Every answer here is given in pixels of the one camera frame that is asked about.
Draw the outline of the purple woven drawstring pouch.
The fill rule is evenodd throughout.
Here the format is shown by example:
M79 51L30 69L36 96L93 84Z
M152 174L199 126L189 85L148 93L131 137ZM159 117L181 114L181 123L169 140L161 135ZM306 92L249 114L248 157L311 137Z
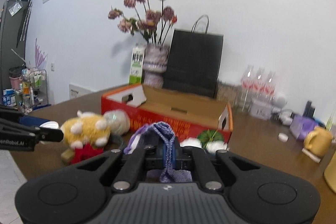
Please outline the purple woven drawstring pouch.
M158 149L159 162L162 167L147 172L146 178L149 181L161 183L192 182L190 171L175 169L176 156L178 155L175 143L177 143L175 132L168 123L145 124L131 136L123 152L129 155L136 148L152 145Z

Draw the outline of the white flower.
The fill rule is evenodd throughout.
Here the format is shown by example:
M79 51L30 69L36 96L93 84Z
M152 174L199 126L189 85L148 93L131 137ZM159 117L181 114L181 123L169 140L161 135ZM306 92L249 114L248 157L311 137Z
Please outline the white flower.
M218 141L209 141L208 143L205 144L203 147L201 144L201 141L197 138L188 138L185 139L180 143L181 147L197 147L197 148L202 148L205 151L207 151L210 154L216 154L216 151L218 150L226 150L227 149L227 143L224 143L221 140Z

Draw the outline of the yellow white plush toy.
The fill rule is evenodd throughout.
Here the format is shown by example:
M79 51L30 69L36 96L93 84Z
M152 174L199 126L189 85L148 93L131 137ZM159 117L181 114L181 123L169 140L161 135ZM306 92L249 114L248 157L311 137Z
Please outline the yellow white plush toy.
M68 119L60 126L64 142L70 149L82 149L86 144L103 148L110 137L108 121L100 114L77 112L77 117Z

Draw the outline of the red toy block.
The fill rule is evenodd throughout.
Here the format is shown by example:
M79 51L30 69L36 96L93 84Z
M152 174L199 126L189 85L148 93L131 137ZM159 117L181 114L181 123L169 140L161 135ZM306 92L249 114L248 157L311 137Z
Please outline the red toy block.
M92 147L90 144L85 144L83 148L75 148L74 150L74 157L70 161L71 164L76 164L81 161L90 159L97 155L100 155L104 152L103 148L95 148Z

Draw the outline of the pale green ball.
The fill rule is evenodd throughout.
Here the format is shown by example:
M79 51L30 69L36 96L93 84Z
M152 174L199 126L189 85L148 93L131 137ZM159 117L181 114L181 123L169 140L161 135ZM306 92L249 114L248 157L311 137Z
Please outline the pale green ball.
M127 113L123 110L107 111L103 117L108 122L112 134L122 136L130 129L130 119Z

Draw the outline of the small white round lid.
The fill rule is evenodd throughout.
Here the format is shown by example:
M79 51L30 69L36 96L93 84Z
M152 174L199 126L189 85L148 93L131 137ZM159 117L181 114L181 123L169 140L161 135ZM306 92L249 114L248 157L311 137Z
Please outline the small white round lid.
M287 142L288 139L289 139L289 137L285 133L279 133L278 134L278 140L280 140L281 142Z

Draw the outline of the open red cardboard box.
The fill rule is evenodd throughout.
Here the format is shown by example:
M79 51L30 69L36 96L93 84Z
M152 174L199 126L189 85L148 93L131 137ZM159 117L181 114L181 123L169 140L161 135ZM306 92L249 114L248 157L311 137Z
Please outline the open red cardboard box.
M162 121L170 125L179 141L217 131L228 143L233 132L229 102L142 84L118 87L103 94L101 113L112 110L126 112L131 132Z

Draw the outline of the green white milk carton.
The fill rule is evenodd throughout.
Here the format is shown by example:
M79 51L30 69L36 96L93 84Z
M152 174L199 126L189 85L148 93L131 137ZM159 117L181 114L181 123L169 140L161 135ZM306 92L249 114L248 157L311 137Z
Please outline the green white milk carton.
M132 49L129 84L141 84L143 77L143 62L145 58L145 44L136 44Z

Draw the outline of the purple marbled ceramic vase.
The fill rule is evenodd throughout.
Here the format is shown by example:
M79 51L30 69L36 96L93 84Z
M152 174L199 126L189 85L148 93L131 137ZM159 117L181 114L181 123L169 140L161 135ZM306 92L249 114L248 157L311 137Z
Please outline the purple marbled ceramic vase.
M154 88L163 86L163 74L167 69L169 58L169 46L148 44L145 50L143 62L144 80L143 83Z

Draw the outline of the black paper shopping bag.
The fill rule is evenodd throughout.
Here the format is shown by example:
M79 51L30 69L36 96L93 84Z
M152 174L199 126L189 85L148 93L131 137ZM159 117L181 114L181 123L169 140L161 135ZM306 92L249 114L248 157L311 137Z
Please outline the black paper shopping bag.
M223 50L223 35L208 34L208 15L203 33L196 32L196 21L190 31L174 30L163 88L215 98Z

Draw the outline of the left red-label water bottle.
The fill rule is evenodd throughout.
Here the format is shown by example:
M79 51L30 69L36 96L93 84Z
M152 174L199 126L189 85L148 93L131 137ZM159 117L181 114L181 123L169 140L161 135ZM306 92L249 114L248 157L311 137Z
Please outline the left red-label water bottle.
M241 79L241 110L247 111L251 103L253 89L253 65L248 65Z

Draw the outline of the red-label water bottle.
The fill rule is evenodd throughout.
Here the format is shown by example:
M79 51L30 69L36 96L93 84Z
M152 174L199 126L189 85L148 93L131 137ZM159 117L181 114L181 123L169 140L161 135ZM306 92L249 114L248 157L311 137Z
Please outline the red-label water bottle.
M260 67L256 72L252 87L253 99L260 98L264 91L265 88L264 71L265 69L263 67Z
M253 89L253 65L248 65L241 79L241 110L247 111L251 103Z
M265 87L264 87L264 100L265 102L270 102L274 96L276 83L275 83L275 73L270 71L266 77Z

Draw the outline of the white floral tin box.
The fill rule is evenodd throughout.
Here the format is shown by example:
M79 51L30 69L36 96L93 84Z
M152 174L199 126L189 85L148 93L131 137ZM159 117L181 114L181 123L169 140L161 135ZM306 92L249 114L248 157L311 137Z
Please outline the white floral tin box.
M253 99L249 108L249 115L261 120L269 120L272 116L273 105L269 102L262 102Z

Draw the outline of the middle red-label water bottle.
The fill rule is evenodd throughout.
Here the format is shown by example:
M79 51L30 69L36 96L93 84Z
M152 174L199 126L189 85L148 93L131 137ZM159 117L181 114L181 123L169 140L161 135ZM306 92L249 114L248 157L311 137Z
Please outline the middle red-label water bottle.
M260 67L256 72L252 87L253 99L260 98L264 91L265 88L264 71L265 69L263 67Z

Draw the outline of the right red-label water bottle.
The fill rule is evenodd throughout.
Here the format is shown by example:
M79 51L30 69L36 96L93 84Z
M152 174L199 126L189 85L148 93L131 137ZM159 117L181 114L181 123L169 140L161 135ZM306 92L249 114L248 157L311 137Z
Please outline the right red-label water bottle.
M264 87L264 100L265 102L270 102L274 96L276 83L275 83L275 73L270 71L266 77L265 87Z

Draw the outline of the white round speaker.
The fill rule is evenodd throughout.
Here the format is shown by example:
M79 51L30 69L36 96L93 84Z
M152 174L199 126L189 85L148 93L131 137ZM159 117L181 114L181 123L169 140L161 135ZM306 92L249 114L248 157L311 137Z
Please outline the white round speaker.
M287 97L283 92L276 92L272 99L272 105L279 109L283 109L287 105L287 102Z

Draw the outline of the grey refrigerator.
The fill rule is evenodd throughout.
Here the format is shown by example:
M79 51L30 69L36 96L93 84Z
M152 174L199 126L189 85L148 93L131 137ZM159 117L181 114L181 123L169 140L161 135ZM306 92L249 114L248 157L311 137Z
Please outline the grey refrigerator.
M25 65L27 28L32 0L7 0L1 10L1 90L11 88L11 78Z

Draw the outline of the dried pink rose bouquet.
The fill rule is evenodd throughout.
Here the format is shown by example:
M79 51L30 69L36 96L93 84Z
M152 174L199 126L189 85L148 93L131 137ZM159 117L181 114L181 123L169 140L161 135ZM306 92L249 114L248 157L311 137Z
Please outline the dried pink rose bouquet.
M165 5L165 1L159 0L161 9L154 10L149 0L123 0L123 6L134 10L135 16L126 16L122 10L112 7L107 17L109 20L120 20L117 28L121 32L132 36L140 34L148 44L162 46L178 21L175 10Z

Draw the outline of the purple tissue pack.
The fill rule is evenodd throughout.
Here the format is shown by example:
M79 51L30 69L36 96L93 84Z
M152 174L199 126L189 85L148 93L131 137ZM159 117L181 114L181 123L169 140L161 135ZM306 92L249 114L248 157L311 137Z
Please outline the purple tissue pack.
M296 140L303 141L318 123L309 117L295 115L290 125L290 132Z

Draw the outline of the black upright device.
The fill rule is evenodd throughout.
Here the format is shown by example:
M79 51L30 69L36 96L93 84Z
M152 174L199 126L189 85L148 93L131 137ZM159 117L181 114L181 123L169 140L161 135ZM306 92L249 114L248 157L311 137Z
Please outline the black upright device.
M308 118L313 118L314 112L315 112L315 107L312 105L312 102L307 101L304 112L303 112L303 116L308 117Z

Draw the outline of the yellow ceramic mug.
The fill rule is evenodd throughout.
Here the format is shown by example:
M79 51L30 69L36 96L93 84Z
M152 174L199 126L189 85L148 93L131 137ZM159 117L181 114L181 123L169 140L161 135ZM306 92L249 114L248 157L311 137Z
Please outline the yellow ceramic mug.
M303 141L303 147L313 155L323 158L331 146L333 134L323 127L315 128L307 134Z

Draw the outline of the white wall panel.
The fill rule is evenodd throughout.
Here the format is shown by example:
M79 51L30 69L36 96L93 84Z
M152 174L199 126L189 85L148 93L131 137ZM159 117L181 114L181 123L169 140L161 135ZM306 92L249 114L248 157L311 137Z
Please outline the white wall panel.
M75 98L79 98L82 96L85 96L87 94L91 94L93 93L92 90L81 87L81 86L77 86L74 84L69 84L69 97L70 99L75 99Z

